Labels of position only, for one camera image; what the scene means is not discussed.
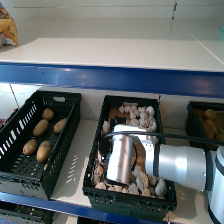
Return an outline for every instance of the blue shelf edge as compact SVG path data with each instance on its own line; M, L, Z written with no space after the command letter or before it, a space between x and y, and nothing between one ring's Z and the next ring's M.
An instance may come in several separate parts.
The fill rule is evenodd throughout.
M0 82L224 98L224 72L0 63Z
M21 204L21 205L46 209L46 210L50 210L54 212L66 213L69 215L81 216L81 217L101 220L104 222L112 222L117 224L127 224L127 223L128 224L164 224L164 222L155 222L155 221L138 219L138 218L134 218L130 216L105 213L105 212L93 210L92 208L72 205L72 204L58 202L54 200L46 201L46 200L37 199L33 197L8 194L4 192L0 192L0 200L4 202Z
M0 224L16 224L16 223L6 221L6 220L4 220L4 219L2 219L2 218L0 217Z

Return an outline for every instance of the metal cylinder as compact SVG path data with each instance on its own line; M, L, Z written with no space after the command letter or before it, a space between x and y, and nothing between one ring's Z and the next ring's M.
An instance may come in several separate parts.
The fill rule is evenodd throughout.
M133 139L126 135L115 135L113 152L110 155L107 179L123 184L129 184Z
M224 223L224 147L217 149L214 161L214 180L209 197L209 215L213 223Z
M206 159L203 149L160 146L159 177L175 181L185 187L204 190Z

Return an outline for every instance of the black plastic crate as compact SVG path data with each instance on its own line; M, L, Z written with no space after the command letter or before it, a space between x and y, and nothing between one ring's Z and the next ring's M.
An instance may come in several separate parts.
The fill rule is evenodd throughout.
M175 186L172 181L166 181L167 193L165 199L136 196L119 192L111 192L95 189L91 186L94 161L98 150L98 141L101 138L101 127L104 120L108 120L109 111L113 107L119 107L124 102L137 103L138 106L153 106L157 131L163 132L160 110L157 100L134 97L106 96L101 109L101 114L96 130L92 150L89 156L89 163L85 172L83 182L84 195L89 197L93 209L116 213L126 216L133 216L142 219L162 221L169 211L174 211L177 206ZM159 139L160 144L165 144L164 138Z
M48 91L35 92L0 130L0 191L49 199L53 193L62 164L80 121L81 95ZM35 138L51 143L51 153L44 163L36 160L36 153L25 156L25 143L33 138L33 129L42 119L45 108L54 111L48 130ZM54 125L67 118L60 134Z
M0 217L19 224L51 224L54 212L14 203L0 202Z
M197 118L194 109L207 110L212 109L214 111L224 111L224 104L221 103L207 103L207 102L194 102L191 101L188 104L188 118L186 125L186 133L189 136L206 138L202 126ZM196 148L203 148L205 151L213 150L212 145L200 142L190 141L190 145Z
M0 126L0 130L13 118L17 111L18 109L14 109L14 112L11 113L11 115L2 123L2 125Z

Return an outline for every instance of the brown vegetable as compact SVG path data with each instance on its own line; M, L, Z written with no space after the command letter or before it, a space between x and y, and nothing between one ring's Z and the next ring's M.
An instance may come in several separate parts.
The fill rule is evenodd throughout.
M46 108L42 113L42 118L48 121L51 120L53 117L54 117L54 111L49 108Z
M215 139L220 142L224 142L224 134L218 135Z
M216 136L219 135L219 132L218 132L218 130L216 128L216 125L215 125L213 120L207 119L205 122L208 125L208 127L210 127L214 131Z
M214 110L208 109L204 112L204 117L206 119L215 120L217 113Z
M41 120L33 130L33 135L35 137L41 136L48 129L48 121L43 119Z
M30 139L23 147L23 154L30 156L37 149L37 141L35 139Z
M37 161L43 163L49 156L51 152L51 143L49 141L44 141L40 144L37 151Z
M220 127L217 127L219 134L224 135L224 130Z
M198 120L200 121L201 123L201 126L204 130L204 133L205 133L205 136L210 139L210 140L213 140L214 137L215 137L215 133L214 131L208 127L207 123L205 121L203 121L202 118L198 117Z
M65 122L66 122L66 118L60 120L57 124L55 124L54 133L60 133L62 128L64 127Z

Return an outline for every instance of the white mushroom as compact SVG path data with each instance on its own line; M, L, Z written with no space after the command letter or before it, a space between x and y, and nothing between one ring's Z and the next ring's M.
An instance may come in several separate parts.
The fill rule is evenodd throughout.
M133 110L130 110L130 119L135 119L136 118L136 114Z
M103 183L103 182L99 182L96 186L95 186L95 188L97 188L97 189L103 189L103 190L106 190L107 188L106 188L106 185Z
M139 108L138 108L138 111L139 111L140 113L145 113L145 107L139 107Z
M127 107L127 106L130 106L130 107L131 107L131 106L136 106L136 107L137 107L137 106L138 106L137 103L127 103L127 102L124 102L123 105L124 105L125 107Z
M121 107L119 107L119 111L120 111L121 114L124 113L124 106L123 105Z
M130 120L126 120L126 125L129 125L130 124Z
M126 188L123 188L121 192L122 192L122 193L125 193L125 194L129 194L129 191L128 191L128 189L126 189Z
M151 132L154 132L154 131L156 131L156 129L157 129L157 124L156 124L155 121L149 123L149 127L148 127L148 131L149 131L149 132L150 132L150 131L151 131Z
M102 166L98 165L97 168L94 170L94 175L101 177L103 175L103 168Z
M129 185L128 191L129 191L130 194L139 195L138 187L134 183Z
M142 191L142 196L149 197L151 195L150 190L148 188L144 188Z
M121 186L118 186L118 185L114 185L114 189L115 189L115 191L117 191L117 192L121 192L122 187L121 187Z
M139 125L139 121L137 119L131 119L129 125L137 127Z
M136 117L140 116L140 112L138 110L135 110L134 113L136 114Z
M156 131L157 129L157 124L156 124L156 120L154 117L152 116L149 116L148 118L148 122L149 122L149 125L148 125L148 131L150 132L153 132L153 131Z
M149 177L149 182L151 185L156 185L156 183L158 182L158 178L155 176L148 176Z
M130 109L131 109L130 106L125 107L125 108L124 108L125 113L129 113L129 112L130 112Z
M137 110L137 107L136 107L136 106L132 106L131 109L132 109L133 111L135 111L135 110Z
M136 178L136 185L137 185L138 189L140 189L141 191L143 191L143 189L144 189L144 185L143 185L143 183L141 182L141 178L140 178L140 176L137 176L137 178Z
M148 115L146 113L140 113L140 118L141 119L148 118Z
M100 182L100 177L98 175L93 175L92 183L96 186Z
M166 182L164 179L160 179L156 185L155 192L159 197L163 197L166 194Z
M114 187L109 187L108 189L107 189L108 191L115 191L115 189L114 189Z
M137 177L139 176L139 173L141 172L141 167L136 165L134 171L132 171L132 174Z
M147 188L149 186L149 179L145 173L143 173L142 171L139 172L139 176L137 176L136 182L137 182L138 178L140 179L141 183L143 184L143 188Z
M152 136L152 137L155 140L155 144L157 144L159 142L159 139L156 136Z
M139 119L139 126L142 128L148 128L149 126L148 118Z
M155 188L152 186L148 186L151 196L155 195Z
M154 110L154 108L152 107L152 106L149 106L149 107L147 107L146 108L146 113L149 115L149 116L154 116L154 114L155 114L155 110Z
M98 159L99 163L101 163L101 155L100 155L99 151L97 151L97 159Z
M112 184L107 184L107 183L105 183L105 184L106 184L107 187L113 187Z
M102 126L102 134L106 135L107 133L109 133L109 122L104 121L103 126Z

